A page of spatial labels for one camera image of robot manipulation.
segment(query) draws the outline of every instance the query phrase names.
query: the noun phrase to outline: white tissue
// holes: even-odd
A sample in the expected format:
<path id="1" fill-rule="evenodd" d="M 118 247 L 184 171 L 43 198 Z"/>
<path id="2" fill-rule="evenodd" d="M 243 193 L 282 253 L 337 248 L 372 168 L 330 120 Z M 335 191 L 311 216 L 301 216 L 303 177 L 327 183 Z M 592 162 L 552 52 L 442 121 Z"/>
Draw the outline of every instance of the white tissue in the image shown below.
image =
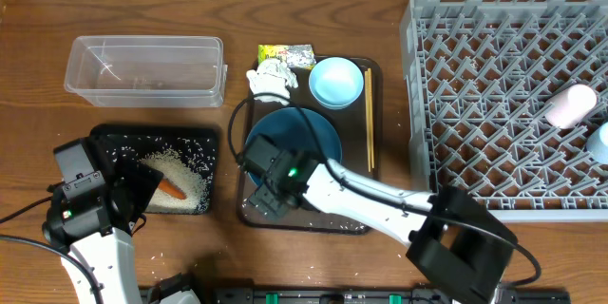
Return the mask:
<path id="1" fill-rule="evenodd" d="M 254 94 L 260 92 L 272 92 L 290 98 L 287 86 L 297 88 L 297 78 L 295 74 L 287 67 L 287 63 L 281 62 L 277 58 L 270 58 L 263 61 L 257 71 L 247 71 L 249 79 L 249 87 Z M 262 102 L 279 102 L 283 105 L 288 103 L 272 96 L 262 96 L 256 98 Z"/>

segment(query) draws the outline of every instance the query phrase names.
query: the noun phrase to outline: chopsticks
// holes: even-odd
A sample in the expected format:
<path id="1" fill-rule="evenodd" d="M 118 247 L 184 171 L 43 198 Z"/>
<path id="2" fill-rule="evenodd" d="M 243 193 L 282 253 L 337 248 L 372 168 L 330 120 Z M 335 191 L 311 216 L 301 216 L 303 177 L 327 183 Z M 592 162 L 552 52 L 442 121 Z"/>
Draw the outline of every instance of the chopsticks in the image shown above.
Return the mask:
<path id="1" fill-rule="evenodd" d="M 365 119 L 368 133 L 368 172 L 375 167 L 375 157 L 373 155 L 373 103 L 371 92 L 371 69 L 365 72 Z"/>

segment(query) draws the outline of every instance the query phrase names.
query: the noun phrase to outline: blue bowl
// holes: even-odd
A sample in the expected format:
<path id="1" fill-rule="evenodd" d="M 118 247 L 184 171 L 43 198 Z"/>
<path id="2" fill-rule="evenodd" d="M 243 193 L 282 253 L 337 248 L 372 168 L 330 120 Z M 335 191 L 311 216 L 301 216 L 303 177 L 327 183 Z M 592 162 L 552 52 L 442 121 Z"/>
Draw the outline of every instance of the blue bowl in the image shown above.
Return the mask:
<path id="1" fill-rule="evenodd" d="M 312 110 L 302 110 L 313 125 L 323 154 L 327 158 L 342 162 L 342 143 L 332 124 Z M 281 149 L 317 151 L 313 133 L 308 129 L 302 115 L 293 107 L 279 109 L 263 117 L 252 128 L 245 143 L 249 143 L 259 134 L 272 139 L 276 147 Z M 261 184 L 259 177 L 252 174 L 249 174 L 249 177 L 257 186 Z"/>
<path id="2" fill-rule="evenodd" d="M 363 91 L 363 73 L 346 58 L 324 59 L 314 66 L 308 81 L 314 98 L 328 109 L 351 105 Z"/>

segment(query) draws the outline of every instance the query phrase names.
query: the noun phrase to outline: clear plastic container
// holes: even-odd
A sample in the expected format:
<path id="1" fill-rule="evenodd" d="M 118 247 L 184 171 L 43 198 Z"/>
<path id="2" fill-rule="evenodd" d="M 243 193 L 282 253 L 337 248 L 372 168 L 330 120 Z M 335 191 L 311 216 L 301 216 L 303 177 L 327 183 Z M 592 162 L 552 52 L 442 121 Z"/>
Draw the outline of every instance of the clear plastic container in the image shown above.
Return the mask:
<path id="1" fill-rule="evenodd" d="M 89 36 L 74 41 L 65 88 L 96 106 L 216 107 L 225 82 L 219 38 Z"/>

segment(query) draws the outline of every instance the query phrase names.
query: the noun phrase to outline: wooden table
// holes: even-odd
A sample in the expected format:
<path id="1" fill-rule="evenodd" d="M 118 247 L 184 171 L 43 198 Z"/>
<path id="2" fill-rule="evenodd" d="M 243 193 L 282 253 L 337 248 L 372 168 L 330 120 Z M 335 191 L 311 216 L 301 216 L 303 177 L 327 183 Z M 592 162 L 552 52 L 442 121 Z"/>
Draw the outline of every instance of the wooden table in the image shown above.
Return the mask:
<path id="1" fill-rule="evenodd" d="M 238 170 L 225 129 L 248 91 L 257 44 L 312 43 L 318 53 L 365 56 L 384 70 L 381 181 L 409 186 L 409 109 L 398 25 L 408 0 L 7 0 L 0 26 L 0 216 L 45 197 L 61 176 L 52 148 L 99 123 L 215 125 L 222 135 L 213 212 L 150 215 L 134 238 L 141 285 L 191 270 L 210 285 L 406 288 L 425 282 L 406 250 L 377 232 L 362 237 L 252 229 L 237 219 Z M 67 56 L 81 35 L 217 36 L 228 64 L 226 100 L 210 109 L 96 108 L 64 91 Z M 240 144 L 242 119 L 235 127 Z M 3 234 L 43 239 L 46 206 L 6 223 Z M 541 262 L 537 287 L 565 287 L 574 302 L 608 297 L 608 224 L 513 224 Z M 516 256 L 506 278 L 529 276 Z M 76 303 L 59 258 L 0 244 L 0 302 Z"/>

